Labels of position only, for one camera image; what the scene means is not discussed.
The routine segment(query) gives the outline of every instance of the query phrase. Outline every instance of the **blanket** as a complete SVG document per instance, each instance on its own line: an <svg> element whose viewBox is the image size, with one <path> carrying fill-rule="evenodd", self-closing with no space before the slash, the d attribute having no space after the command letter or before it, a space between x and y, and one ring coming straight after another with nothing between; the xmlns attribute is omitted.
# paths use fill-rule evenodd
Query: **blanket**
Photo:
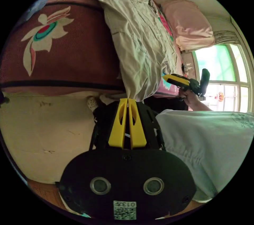
<svg viewBox="0 0 254 225"><path fill-rule="evenodd" d="M120 61L128 98L142 101L159 88L162 73L177 73L177 54L152 0L98 0Z"/></svg>

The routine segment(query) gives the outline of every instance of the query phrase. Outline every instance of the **shoe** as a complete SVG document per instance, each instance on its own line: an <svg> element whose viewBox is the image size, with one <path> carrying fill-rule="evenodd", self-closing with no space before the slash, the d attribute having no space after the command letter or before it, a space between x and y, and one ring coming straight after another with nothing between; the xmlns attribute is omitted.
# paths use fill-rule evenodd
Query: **shoe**
<svg viewBox="0 0 254 225"><path fill-rule="evenodd" d="M93 96L88 97L87 106L92 112L99 107L96 99Z"/></svg>

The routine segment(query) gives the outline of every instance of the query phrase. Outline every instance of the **camera lens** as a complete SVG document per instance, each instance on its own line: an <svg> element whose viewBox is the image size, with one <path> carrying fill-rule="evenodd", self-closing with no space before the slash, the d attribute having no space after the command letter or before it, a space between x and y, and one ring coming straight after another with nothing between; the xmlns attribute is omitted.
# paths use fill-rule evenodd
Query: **camera lens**
<svg viewBox="0 0 254 225"><path fill-rule="evenodd" d="M90 183L92 192L99 195L104 195L110 191L110 182L103 177L95 177Z"/></svg>
<svg viewBox="0 0 254 225"><path fill-rule="evenodd" d="M145 181L144 191L148 195L157 195L164 189L164 183L160 178L152 177Z"/></svg>

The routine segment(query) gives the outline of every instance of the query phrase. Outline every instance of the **handheld device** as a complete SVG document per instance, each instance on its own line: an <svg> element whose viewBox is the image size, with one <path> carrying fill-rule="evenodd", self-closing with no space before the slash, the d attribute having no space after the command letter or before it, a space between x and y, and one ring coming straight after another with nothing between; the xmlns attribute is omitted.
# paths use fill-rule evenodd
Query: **handheld device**
<svg viewBox="0 0 254 225"><path fill-rule="evenodd" d="M89 151L70 161L58 187L71 210L123 222L177 214L196 192L189 168L166 151L152 110L133 99L103 109Z"/></svg>
<svg viewBox="0 0 254 225"><path fill-rule="evenodd" d="M164 80L170 84L182 88L184 91L190 89L199 97L204 97L210 80L210 73L207 69L202 70L200 83L195 79L188 79L178 74L168 74L163 76Z"/></svg>

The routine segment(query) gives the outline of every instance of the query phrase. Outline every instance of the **window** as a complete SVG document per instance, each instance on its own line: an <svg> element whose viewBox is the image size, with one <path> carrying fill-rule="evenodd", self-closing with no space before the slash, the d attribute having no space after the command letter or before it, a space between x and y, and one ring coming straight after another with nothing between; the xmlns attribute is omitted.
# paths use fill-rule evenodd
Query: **window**
<svg viewBox="0 0 254 225"><path fill-rule="evenodd" d="M214 111L249 111L250 86L240 47L214 45L193 52L193 56L198 80L203 68L210 72L204 104Z"/></svg>

